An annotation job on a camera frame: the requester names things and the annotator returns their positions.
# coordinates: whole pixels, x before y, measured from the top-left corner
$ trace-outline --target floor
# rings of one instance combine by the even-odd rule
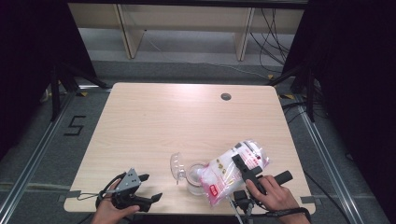
[[[142,73],[149,70],[146,75],[154,77],[163,71],[183,69],[183,66],[186,71],[191,68],[203,69],[194,71],[197,73],[221,70],[222,74],[229,73],[230,77],[252,77],[251,82],[256,84],[265,83],[268,75],[278,76],[277,72],[282,68],[282,64],[268,54],[261,55],[261,49],[252,37],[247,43],[245,60],[238,62],[234,53],[233,34],[147,31],[136,57],[129,60],[126,58],[119,31],[80,29],[80,32],[99,78],[108,83],[130,80],[131,77],[128,76],[131,67],[140,69]],[[254,36],[262,42],[261,34]],[[286,48],[290,47],[292,39],[293,35],[279,36],[279,42]],[[268,49],[282,61],[278,49]],[[299,97],[304,97],[289,98],[291,82],[292,79],[288,79],[276,87],[282,105],[295,103],[301,100]],[[79,80],[79,83],[89,85],[84,80]],[[14,199],[17,202],[9,207],[8,216],[1,217],[1,223],[81,223],[87,217],[88,214],[71,214],[63,210],[64,195],[73,183],[109,94],[109,91],[87,92],[89,94],[85,97],[69,97],[67,94],[62,96],[67,109],[57,124],[49,122],[50,101],[43,102],[35,112],[21,142],[1,160],[0,201]],[[324,189],[338,206],[344,208],[343,213],[350,217],[350,223],[389,223],[361,177],[359,169],[346,156],[347,149],[331,121],[327,119],[320,100],[318,96],[314,124],[309,122],[303,107],[295,106],[285,110],[302,166],[313,179],[307,176],[317,205],[317,212],[312,216],[313,222],[348,223],[334,202],[323,192]],[[84,122],[84,132],[79,137],[66,138],[65,133],[73,132],[69,128],[70,119],[87,114],[89,116],[81,120]],[[53,133],[49,133],[51,125],[57,125]],[[43,142],[41,136],[47,136],[49,140]],[[352,202],[343,202],[348,197]],[[257,220],[257,223],[275,222]]]

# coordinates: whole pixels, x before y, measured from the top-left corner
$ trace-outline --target plastic bag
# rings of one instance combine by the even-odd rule
[[[239,154],[251,170],[257,166],[264,169],[269,163],[262,147],[253,140],[238,143],[205,166],[201,173],[201,184],[212,206],[239,188],[244,180],[241,172],[233,163],[232,157]]]

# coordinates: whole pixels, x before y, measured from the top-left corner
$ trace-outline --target wooden table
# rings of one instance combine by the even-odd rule
[[[231,100],[221,95],[229,93]],[[118,83],[111,91],[70,190],[97,193],[116,175],[135,168],[149,174],[136,194],[162,192],[151,214],[233,215],[227,200],[211,208],[205,196],[177,185],[170,157],[180,152],[185,165],[211,161],[245,139],[260,143],[271,163],[264,175],[289,170],[289,188],[301,206],[315,212],[288,124],[276,91],[269,86]],[[68,198],[69,212],[95,211],[95,199]]]

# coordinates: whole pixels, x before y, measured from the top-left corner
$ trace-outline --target hand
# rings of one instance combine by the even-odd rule
[[[109,189],[114,189],[120,179],[114,182]],[[139,211],[140,207],[138,205],[129,206],[124,209],[116,208],[111,202],[111,194],[107,194],[104,199],[100,202],[95,215],[93,216],[91,224],[116,224],[123,217],[127,217],[131,214]]]
[[[267,191],[266,195],[262,194],[251,180],[247,180],[247,189],[250,191],[251,195],[262,202],[269,211],[300,207],[290,190],[279,186],[273,176],[264,176],[259,179],[259,182]],[[304,214],[288,215],[280,217],[279,220],[283,223],[309,223]]]

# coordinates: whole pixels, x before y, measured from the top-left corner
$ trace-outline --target gray floor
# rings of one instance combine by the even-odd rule
[[[118,31],[92,29],[80,31],[99,78],[108,84],[130,81],[263,85],[267,82],[268,75],[278,75],[267,72],[260,66],[260,49],[251,38],[247,44],[245,60],[238,62],[234,54],[232,34],[150,31],[145,33],[136,58],[128,60]],[[283,45],[289,47],[293,36],[281,35],[279,39]],[[281,58],[277,50],[272,49],[272,52],[279,59]],[[282,67],[281,64],[264,55],[262,55],[262,63],[267,68],[277,71]],[[279,84],[276,87],[278,93],[290,93],[291,82],[292,79],[288,79]],[[85,80],[79,80],[78,83],[90,84]],[[59,127],[8,223],[79,223],[87,216],[87,214],[65,212],[63,199],[73,183],[108,95],[108,91],[88,91],[85,97],[71,96],[71,103],[64,111]],[[292,99],[280,101],[282,105],[295,102]],[[35,152],[41,136],[50,125],[50,110],[50,101],[44,102],[35,112],[20,143],[1,160],[0,201],[7,197],[13,184],[18,181],[25,164]],[[358,206],[363,222],[389,223],[358,168],[353,161],[346,158],[347,150],[332,122],[326,119],[323,106],[315,105],[315,112],[320,135]],[[285,114],[285,117],[289,122],[302,166],[340,203],[300,113],[300,110],[294,107]],[[80,135],[66,136],[65,133],[76,132],[76,129],[68,127],[74,116],[86,116],[75,121],[75,124],[84,127]],[[346,223],[322,190],[310,179],[307,180],[317,203],[317,211],[312,216],[313,222]],[[257,220],[257,223],[275,222],[265,219]]]

